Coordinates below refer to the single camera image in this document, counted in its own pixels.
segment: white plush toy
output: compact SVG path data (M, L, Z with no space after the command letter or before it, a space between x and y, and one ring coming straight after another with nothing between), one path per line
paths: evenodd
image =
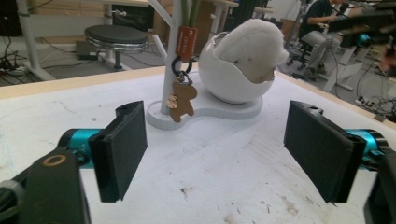
M233 63L252 83L273 78L274 67L285 62L283 34L271 22L245 21L227 34L214 49L219 59Z

